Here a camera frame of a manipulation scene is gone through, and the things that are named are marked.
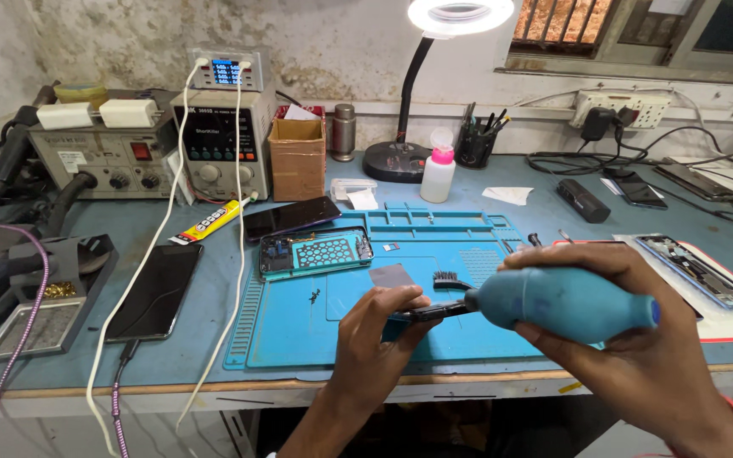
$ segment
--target window frame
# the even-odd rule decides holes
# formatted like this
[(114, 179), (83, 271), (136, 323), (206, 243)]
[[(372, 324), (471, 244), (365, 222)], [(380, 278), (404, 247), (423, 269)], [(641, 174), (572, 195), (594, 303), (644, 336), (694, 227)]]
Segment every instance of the window frame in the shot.
[[(693, 49), (720, 1), (694, 0), (677, 26), (671, 47), (653, 47), (618, 42), (637, 0), (614, 0), (593, 57), (508, 52), (503, 48), (504, 64), (498, 62), (494, 71), (733, 83), (733, 53)], [(511, 39), (512, 32), (506, 42), (511, 43)]]

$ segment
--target yellow glue tube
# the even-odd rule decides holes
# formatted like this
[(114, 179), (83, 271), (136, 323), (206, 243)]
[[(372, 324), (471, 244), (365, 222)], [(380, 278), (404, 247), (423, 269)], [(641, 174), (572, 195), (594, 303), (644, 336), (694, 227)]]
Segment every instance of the yellow glue tube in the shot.
[[(245, 206), (250, 202), (251, 198), (242, 201), (242, 205)], [(239, 214), (239, 202), (230, 201), (227, 204), (222, 205), (217, 211), (211, 213), (206, 219), (192, 226), (187, 231), (180, 232), (174, 237), (169, 238), (172, 242), (180, 245), (189, 245), (194, 242), (208, 237), (210, 234), (214, 234), (220, 227), (228, 224)]]

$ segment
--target cardboard box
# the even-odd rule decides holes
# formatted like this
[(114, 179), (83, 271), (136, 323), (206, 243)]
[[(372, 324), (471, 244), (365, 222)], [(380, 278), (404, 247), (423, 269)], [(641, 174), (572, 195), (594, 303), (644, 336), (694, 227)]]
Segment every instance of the cardboard box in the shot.
[(268, 142), (274, 201), (306, 201), (324, 195), (327, 135), (323, 119), (274, 119)]

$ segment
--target blue silicone repair mat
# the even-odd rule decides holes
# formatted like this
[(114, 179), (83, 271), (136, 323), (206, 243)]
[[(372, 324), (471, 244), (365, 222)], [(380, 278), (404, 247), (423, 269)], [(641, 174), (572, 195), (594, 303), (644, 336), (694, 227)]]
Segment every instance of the blue silicone repair mat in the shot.
[[(453, 271), (475, 287), (493, 275), (522, 235), (503, 215), (429, 211), (412, 204), (387, 210), (344, 211), (319, 228), (364, 226), (372, 242), (372, 265), (316, 276), (259, 281), (246, 287), (223, 367), (227, 370), (333, 364), (338, 322), (373, 286), (369, 270), (400, 263), (433, 302), (463, 297), (458, 290), (433, 289), (435, 271)], [(398, 332), (390, 326), (384, 330)], [(538, 356), (514, 332), (497, 328), (478, 313), (446, 318), (420, 343), (412, 361), (460, 361)]]

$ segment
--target purple phone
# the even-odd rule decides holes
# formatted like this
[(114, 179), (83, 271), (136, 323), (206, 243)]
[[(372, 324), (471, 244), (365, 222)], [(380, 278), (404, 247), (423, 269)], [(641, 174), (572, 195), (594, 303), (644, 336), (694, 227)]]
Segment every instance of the purple phone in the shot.
[(341, 211), (326, 195), (258, 213), (244, 214), (245, 239), (258, 242), (265, 235), (295, 231), (326, 223), (340, 216)]

